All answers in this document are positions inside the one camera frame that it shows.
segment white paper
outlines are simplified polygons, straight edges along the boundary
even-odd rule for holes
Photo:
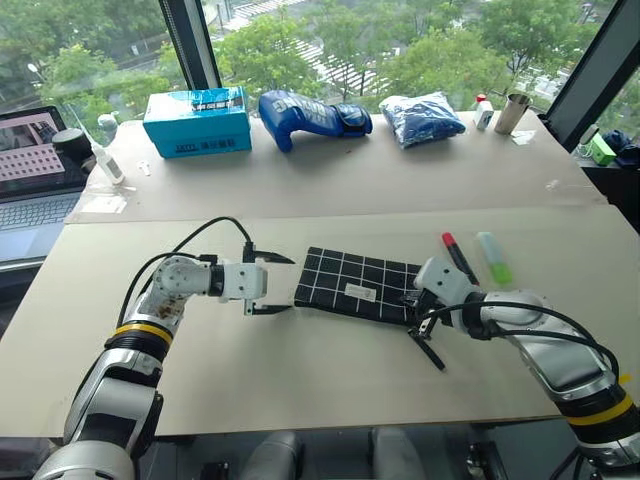
[[[82,207],[83,213],[120,213],[127,201],[120,195],[100,195],[92,198]]]
[[[517,130],[511,132],[511,140],[513,140],[516,145],[527,145],[535,134],[535,130]]]

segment blue box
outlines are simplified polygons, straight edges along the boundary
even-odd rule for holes
[[[243,87],[154,93],[142,124],[165,158],[251,150]]]

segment metal cup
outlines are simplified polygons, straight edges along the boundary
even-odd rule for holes
[[[509,95],[507,97],[507,104],[502,110],[500,118],[498,118],[498,123],[496,123],[493,131],[509,135],[522,118],[522,115],[524,115],[524,112],[527,111],[529,105],[531,105],[531,98],[526,95],[520,93],[512,93]]]

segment green highlighter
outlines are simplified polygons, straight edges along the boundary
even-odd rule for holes
[[[499,285],[507,285],[513,280],[511,270],[504,259],[502,249],[496,240],[496,237],[491,232],[479,232],[476,235],[482,251],[484,252],[484,258],[486,258],[489,268],[491,269],[491,276]]]

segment green object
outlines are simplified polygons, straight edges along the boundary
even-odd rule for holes
[[[511,275],[511,270],[504,259],[502,248],[500,248],[495,235],[491,232],[478,232],[476,238],[480,242],[484,258],[489,264],[493,280],[501,286],[511,283],[513,275]]]
[[[512,282],[513,276],[511,270],[506,263],[496,263],[489,267],[491,269],[491,276],[499,285],[507,285]]]
[[[591,139],[591,152],[591,158],[601,167],[606,167],[616,158],[614,151],[599,133],[596,133]]]

